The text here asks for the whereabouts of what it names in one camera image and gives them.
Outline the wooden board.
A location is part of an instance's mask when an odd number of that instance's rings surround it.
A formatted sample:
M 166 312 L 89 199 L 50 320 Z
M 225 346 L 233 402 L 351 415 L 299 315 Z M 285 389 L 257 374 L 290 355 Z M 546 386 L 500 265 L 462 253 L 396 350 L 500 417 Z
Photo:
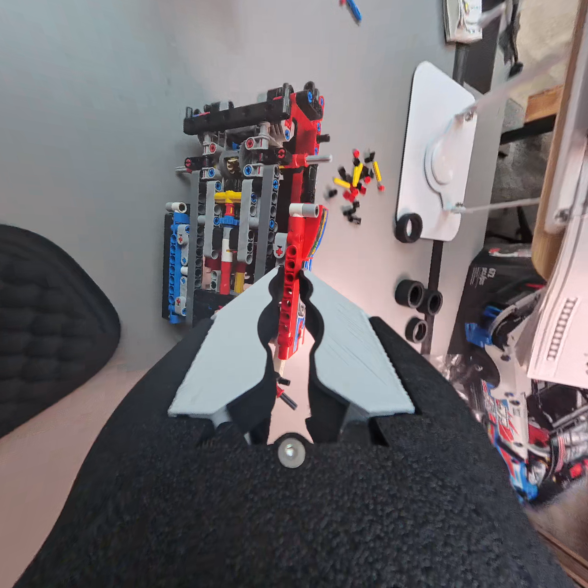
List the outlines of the wooden board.
M 560 108 L 532 242 L 532 263 L 549 280 L 571 216 L 582 161 L 587 154 L 587 1 L 580 1 Z

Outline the toy car instruction booklet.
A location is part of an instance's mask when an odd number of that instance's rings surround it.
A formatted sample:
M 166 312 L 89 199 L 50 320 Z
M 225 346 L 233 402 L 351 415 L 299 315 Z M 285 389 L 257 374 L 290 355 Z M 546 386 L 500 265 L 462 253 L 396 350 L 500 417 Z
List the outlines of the toy car instruction booklet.
M 587 214 L 567 226 L 539 305 L 527 375 L 587 388 Z

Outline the toy brick car chassis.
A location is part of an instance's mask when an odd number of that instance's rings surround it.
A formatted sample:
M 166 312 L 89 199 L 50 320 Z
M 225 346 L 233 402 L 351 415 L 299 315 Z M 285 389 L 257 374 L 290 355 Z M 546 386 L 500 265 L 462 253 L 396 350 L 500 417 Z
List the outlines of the toy brick car chassis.
M 221 310 L 283 262 L 290 219 L 318 214 L 318 234 L 301 265 L 312 266 L 326 212 L 315 195 L 325 101 L 313 82 L 296 92 L 283 84 L 234 106 L 186 108 L 183 133 L 200 155 L 177 175 L 191 175 L 187 202 L 167 202 L 164 216 L 162 318 L 194 325 Z

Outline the grey desk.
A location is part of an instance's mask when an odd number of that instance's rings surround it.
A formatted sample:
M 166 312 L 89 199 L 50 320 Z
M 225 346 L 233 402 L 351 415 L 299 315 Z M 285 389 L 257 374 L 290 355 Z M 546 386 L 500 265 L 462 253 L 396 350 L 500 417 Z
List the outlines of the grey desk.
M 119 348 L 94 378 L 1 440 L 1 587 L 48 536 L 89 448 L 124 395 L 182 337 L 160 316 L 162 215 L 194 148 L 185 107 L 235 105 L 291 83 L 325 97 L 321 196 L 352 148 L 373 149 L 384 194 L 363 225 L 338 210 L 313 270 L 402 330 L 393 282 L 427 275 L 431 243 L 393 238 L 413 71 L 452 73 L 441 1 L 1 1 L 1 221 L 63 248 L 113 303 Z

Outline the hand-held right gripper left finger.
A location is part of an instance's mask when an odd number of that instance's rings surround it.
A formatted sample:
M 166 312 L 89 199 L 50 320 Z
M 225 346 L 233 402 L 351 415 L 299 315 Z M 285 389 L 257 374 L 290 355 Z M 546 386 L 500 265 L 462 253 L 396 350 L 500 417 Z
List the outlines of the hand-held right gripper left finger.
M 277 378 L 269 342 L 277 336 L 282 270 L 273 269 L 223 307 L 168 408 L 170 417 L 232 423 L 249 442 L 267 444 Z

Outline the toy car box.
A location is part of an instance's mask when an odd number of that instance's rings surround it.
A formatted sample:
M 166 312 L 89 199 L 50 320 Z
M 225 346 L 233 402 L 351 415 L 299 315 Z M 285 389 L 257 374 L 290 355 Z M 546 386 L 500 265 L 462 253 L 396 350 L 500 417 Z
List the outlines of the toy car box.
M 480 251 L 468 270 L 447 356 L 466 355 L 479 348 L 496 364 L 500 358 L 513 361 L 527 376 L 516 359 L 515 346 L 545 284 L 533 268 L 529 247 L 494 245 Z M 488 427 L 481 424 L 488 434 Z M 553 502 L 587 477 L 587 458 L 555 471 L 537 459 L 517 460 L 490 437 L 489 441 L 504 460 L 511 485 L 523 503 Z

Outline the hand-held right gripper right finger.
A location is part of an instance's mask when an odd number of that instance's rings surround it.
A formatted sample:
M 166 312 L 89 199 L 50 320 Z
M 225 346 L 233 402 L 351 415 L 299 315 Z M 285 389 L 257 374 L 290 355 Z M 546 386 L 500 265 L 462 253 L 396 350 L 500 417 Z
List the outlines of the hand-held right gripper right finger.
M 312 272 L 300 274 L 309 352 L 306 428 L 312 441 L 336 443 L 349 423 L 413 415 L 405 390 L 371 317 Z

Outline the red toy brick side panel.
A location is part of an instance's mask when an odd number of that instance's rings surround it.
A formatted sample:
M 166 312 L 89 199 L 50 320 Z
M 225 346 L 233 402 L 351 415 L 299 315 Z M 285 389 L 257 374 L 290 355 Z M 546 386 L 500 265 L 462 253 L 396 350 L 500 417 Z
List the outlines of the red toy brick side panel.
M 278 332 L 277 357 L 288 360 L 304 339 L 306 307 L 300 298 L 300 273 L 312 268 L 312 260 L 325 232 L 328 209 L 315 203 L 289 206 L 285 244 L 275 246 L 275 255 L 283 261 L 284 279 Z

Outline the clear plastic bag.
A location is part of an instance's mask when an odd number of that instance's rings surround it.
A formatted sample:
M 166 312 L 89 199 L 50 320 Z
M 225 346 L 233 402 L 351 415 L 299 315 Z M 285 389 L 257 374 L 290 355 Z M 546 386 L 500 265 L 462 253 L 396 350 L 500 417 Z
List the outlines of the clear plastic bag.
M 587 390 L 529 379 L 513 361 L 494 363 L 479 348 L 449 355 L 445 374 L 493 443 L 517 460 L 555 471 L 587 458 Z

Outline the small silver packet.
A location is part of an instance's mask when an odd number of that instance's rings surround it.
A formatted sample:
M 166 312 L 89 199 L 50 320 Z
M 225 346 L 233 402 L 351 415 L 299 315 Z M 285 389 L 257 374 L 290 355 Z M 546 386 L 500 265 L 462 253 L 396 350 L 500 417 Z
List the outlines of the small silver packet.
M 471 44 L 483 39 L 479 24 L 482 1 L 443 1 L 446 43 Z

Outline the pile of small brick pieces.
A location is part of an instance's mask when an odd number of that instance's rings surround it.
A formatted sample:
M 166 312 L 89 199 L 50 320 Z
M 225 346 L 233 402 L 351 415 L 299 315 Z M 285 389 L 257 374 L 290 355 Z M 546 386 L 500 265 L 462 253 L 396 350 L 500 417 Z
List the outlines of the pile of small brick pieces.
M 361 153 L 358 149 L 352 151 L 352 167 L 347 170 L 339 166 L 336 176 L 332 179 L 324 193 L 326 202 L 333 201 L 338 196 L 342 197 L 341 213 L 343 217 L 354 226 L 362 224 L 362 218 L 358 214 L 362 198 L 373 187 L 380 194 L 384 194 L 384 184 L 377 153 L 367 149 Z

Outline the white monitor stand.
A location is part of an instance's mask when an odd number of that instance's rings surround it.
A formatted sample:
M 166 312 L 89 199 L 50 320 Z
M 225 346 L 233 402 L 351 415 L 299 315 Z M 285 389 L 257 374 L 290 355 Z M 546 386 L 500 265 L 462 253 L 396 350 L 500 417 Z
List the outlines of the white monitor stand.
M 418 213 L 423 221 L 421 238 L 447 242 L 456 236 L 464 215 L 538 204 L 539 198 L 528 198 L 465 205 L 477 116 L 503 105 L 515 88 L 568 57 L 568 49 L 549 54 L 478 98 L 432 63 L 420 63 L 411 87 L 396 220 Z

